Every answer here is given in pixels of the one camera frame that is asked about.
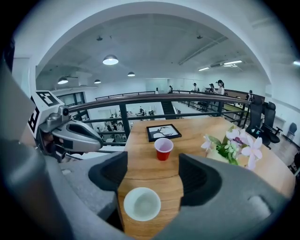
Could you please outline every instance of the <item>staircase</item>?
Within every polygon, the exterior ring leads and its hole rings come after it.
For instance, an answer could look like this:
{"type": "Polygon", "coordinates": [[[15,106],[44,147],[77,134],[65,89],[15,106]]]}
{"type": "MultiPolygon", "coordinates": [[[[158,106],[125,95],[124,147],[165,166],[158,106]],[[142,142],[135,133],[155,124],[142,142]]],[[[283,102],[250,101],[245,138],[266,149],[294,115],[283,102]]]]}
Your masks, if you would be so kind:
{"type": "MultiPolygon", "coordinates": [[[[172,102],[161,102],[161,105],[163,107],[164,114],[175,114],[172,102]]],[[[176,119],[176,117],[166,117],[165,119],[176,119]]]]}

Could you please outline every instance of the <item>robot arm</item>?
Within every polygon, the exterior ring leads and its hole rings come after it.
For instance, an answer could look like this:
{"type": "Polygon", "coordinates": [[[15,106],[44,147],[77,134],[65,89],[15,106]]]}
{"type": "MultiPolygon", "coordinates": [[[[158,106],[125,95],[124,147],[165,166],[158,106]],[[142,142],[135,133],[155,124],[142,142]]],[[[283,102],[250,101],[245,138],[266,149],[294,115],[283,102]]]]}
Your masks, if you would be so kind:
{"type": "Polygon", "coordinates": [[[44,154],[60,162],[67,152],[83,154],[102,148],[98,133],[87,124],[74,120],[68,107],[50,91],[36,91],[31,100],[37,107],[28,125],[44,154]],[[45,134],[53,135],[54,141],[49,146],[45,145],[45,134]]]}

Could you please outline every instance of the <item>metal railing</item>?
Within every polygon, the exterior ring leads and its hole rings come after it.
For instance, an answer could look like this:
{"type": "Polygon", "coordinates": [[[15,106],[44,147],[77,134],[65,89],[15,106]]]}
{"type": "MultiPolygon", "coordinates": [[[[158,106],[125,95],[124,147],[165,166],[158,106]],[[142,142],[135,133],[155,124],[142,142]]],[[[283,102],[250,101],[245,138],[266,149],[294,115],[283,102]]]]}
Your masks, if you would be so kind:
{"type": "MultiPolygon", "coordinates": [[[[108,119],[93,119],[93,120],[84,120],[82,122],[85,123],[95,123],[95,122],[110,122],[110,121],[122,121],[124,131],[105,131],[99,132],[101,135],[126,135],[126,138],[129,137],[130,134],[130,120],[147,120],[147,119],[161,119],[161,118],[181,118],[181,117],[190,117],[190,116],[221,116],[224,115],[230,119],[231,122],[238,122],[238,126],[240,126],[241,122],[244,121],[243,128],[245,127],[246,121],[248,119],[249,109],[245,111],[246,106],[250,104],[249,101],[234,98],[234,97],[227,97],[218,94],[205,94],[205,93],[197,93],[195,94],[192,91],[180,91],[181,93],[173,93],[173,94],[151,94],[149,92],[142,92],[142,94],[131,95],[129,94],[120,94],[121,96],[114,97],[107,96],[107,98],[102,98],[100,100],[94,102],[88,102],[76,106],[72,106],[69,108],[69,111],[76,112],[88,109],[95,109],[107,106],[114,106],[118,105],[120,107],[120,114],[121,117],[119,118],[108,118],[108,119]],[[194,108],[198,108],[200,111],[197,113],[178,113],[178,114],[162,114],[162,115],[146,115],[146,116],[127,116],[127,104],[136,104],[136,103],[150,103],[150,102],[165,102],[165,101],[173,101],[173,102],[187,102],[188,106],[193,106],[194,108]],[[206,103],[207,109],[204,112],[201,112],[201,104],[198,102],[206,103]],[[224,108],[224,104],[243,104],[243,107],[239,111],[229,111],[224,108]],[[239,118],[237,120],[233,119],[232,117],[228,116],[228,114],[236,114],[239,118]]],[[[104,145],[120,145],[124,146],[125,142],[105,142],[104,145]]]]}

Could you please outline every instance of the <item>framed picture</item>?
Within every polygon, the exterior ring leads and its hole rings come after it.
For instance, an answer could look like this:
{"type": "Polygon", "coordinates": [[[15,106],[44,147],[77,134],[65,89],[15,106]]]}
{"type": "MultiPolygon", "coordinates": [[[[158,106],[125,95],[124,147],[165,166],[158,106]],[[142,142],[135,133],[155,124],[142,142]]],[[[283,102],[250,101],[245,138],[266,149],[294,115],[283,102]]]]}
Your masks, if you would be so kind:
{"type": "Polygon", "coordinates": [[[173,126],[173,124],[159,125],[147,127],[149,142],[155,142],[158,138],[176,138],[181,137],[181,133],[173,126]]]}

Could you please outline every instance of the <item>red plastic cup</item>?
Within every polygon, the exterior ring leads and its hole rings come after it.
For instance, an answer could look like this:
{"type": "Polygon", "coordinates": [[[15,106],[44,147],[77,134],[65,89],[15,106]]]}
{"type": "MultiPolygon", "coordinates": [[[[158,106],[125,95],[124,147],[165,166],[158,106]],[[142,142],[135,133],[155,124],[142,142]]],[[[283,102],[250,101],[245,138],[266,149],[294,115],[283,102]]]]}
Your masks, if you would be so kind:
{"type": "Polygon", "coordinates": [[[166,161],[169,158],[170,152],[173,149],[173,142],[167,138],[158,138],[154,142],[154,147],[156,149],[157,158],[160,161],[166,161]]]}

